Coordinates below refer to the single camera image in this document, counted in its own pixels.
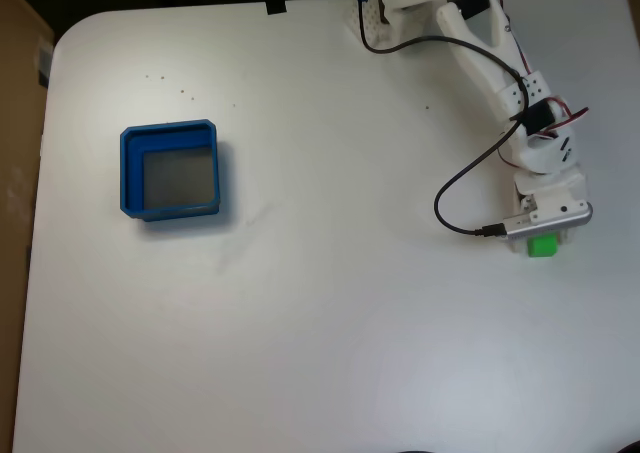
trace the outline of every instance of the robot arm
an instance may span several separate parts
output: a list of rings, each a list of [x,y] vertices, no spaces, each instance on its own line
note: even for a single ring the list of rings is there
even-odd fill
[[[542,74],[531,71],[513,36],[502,0],[363,1],[367,8],[369,43],[396,46],[421,35],[429,17],[435,16],[445,36],[478,46],[520,73],[529,93],[529,110],[508,141],[512,163],[507,163],[518,171],[514,175],[515,216],[503,222],[506,236],[515,241],[552,232],[560,242],[568,241],[573,228],[587,223],[592,215],[571,127],[586,109],[571,113],[566,102],[553,95]],[[487,10],[491,17],[492,45],[473,34],[466,22]],[[359,31],[353,14],[351,26]],[[514,79],[468,48],[452,46],[452,50],[462,69],[484,94],[495,118],[504,124],[504,131],[513,126],[523,103],[523,93]]]

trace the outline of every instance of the white table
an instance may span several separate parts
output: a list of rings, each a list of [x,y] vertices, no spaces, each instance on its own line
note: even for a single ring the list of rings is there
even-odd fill
[[[534,67],[591,107],[577,130],[595,216],[552,260],[437,223],[437,189],[497,126],[447,46],[369,55],[346,5],[106,13],[60,41],[15,453],[613,453],[638,439],[626,0],[506,0]],[[221,213],[125,216],[120,133],[200,118],[218,127]],[[499,220],[510,176],[486,162],[446,217]]]

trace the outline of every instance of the blue tray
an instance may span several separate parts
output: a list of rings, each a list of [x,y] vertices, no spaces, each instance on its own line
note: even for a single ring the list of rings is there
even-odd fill
[[[208,201],[195,204],[178,204],[175,201],[168,206],[159,206],[157,202],[152,203],[145,196],[145,187],[151,189],[152,178],[145,178],[145,172],[150,175],[150,171],[160,171],[160,179],[164,181],[171,172],[158,170],[158,162],[155,158],[160,154],[178,154],[198,152],[201,159],[202,152],[211,155],[205,157],[209,161],[209,166],[203,170],[199,169],[200,178],[205,184],[210,186]],[[180,160],[182,169],[189,166],[189,156]],[[151,164],[155,170],[149,170]],[[185,189],[188,189],[192,181],[184,182]],[[155,186],[156,190],[162,191],[162,185]],[[218,182],[218,154],[216,148],[216,127],[208,120],[185,121],[181,123],[166,123],[164,125],[133,126],[127,128],[120,135],[120,209],[132,218],[140,218],[144,221],[167,220],[171,218],[184,218],[188,216],[213,215],[218,213],[220,206],[220,187]]]

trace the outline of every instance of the black cable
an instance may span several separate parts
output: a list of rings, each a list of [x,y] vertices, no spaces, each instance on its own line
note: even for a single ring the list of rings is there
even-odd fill
[[[469,165],[465,166],[453,178],[447,181],[444,184],[444,186],[440,188],[440,191],[438,191],[438,193],[436,194],[435,200],[433,202],[433,210],[436,214],[436,218],[438,218],[438,221],[442,223],[445,227],[447,227],[452,231],[455,231],[456,233],[461,233],[463,235],[485,236],[485,237],[486,236],[503,236],[505,234],[505,227],[502,223],[497,223],[495,225],[488,225],[478,230],[465,230],[464,228],[458,228],[457,226],[452,225],[451,223],[446,221],[440,214],[440,198],[449,188],[451,188],[451,186],[456,181],[458,181],[464,175],[469,173],[469,171],[471,171],[473,168],[478,166],[480,163],[486,160],[492,153],[494,153],[502,145],[504,145],[509,140],[509,138],[511,138],[511,136],[516,132],[516,130],[520,127],[520,125],[522,125],[522,122],[529,109],[529,92],[527,91],[527,86],[524,84],[524,81],[522,80],[520,73],[518,73],[516,69],[511,68],[509,65],[507,65],[504,61],[502,61],[493,53],[490,53],[487,50],[484,50],[479,46],[474,45],[473,43],[469,43],[463,40],[458,40],[457,38],[452,38],[449,36],[441,36],[441,35],[419,36],[409,41],[405,41],[404,43],[400,43],[399,45],[394,46],[392,48],[386,48],[384,50],[376,50],[375,48],[372,48],[369,45],[369,43],[367,43],[367,38],[364,32],[364,19],[362,15],[362,0],[357,0],[357,1],[358,1],[358,17],[360,20],[360,38],[362,39],[362,43],[364,44],[364,47],[370,52],[376,53],[378,55],[387,55],[389,53],[395,53],[396,51],[406,48],[407,46],[411,46],[417,43],[423,43],[427,41],[440,41],[444,43],[452,43],[454,45],[463,46],[464,48],[469,48],[470,50],[473,50],[476,53],[481,54],[485,58],[493,61],[495,64],[500,66],[504,71],[506,71],[511,77],[513,77],[513,79],[518,84],[518,88],[522,92],[522,96],[524,98],[524,104],[522,105],[522,111],[518,114],[518,117],[514,125],[509,129],[509,131],[507,131],[503,136],[501,136],[501,138],[491,148],[489,148],[482,155],[480,155],[478,158],[473,160]]]

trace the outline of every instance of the green block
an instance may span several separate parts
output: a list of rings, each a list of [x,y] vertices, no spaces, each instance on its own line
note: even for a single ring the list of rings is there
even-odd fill
[[[527,241],[530,258],[548,258],[558,252],[558,236],[555,233],[536,236]]]

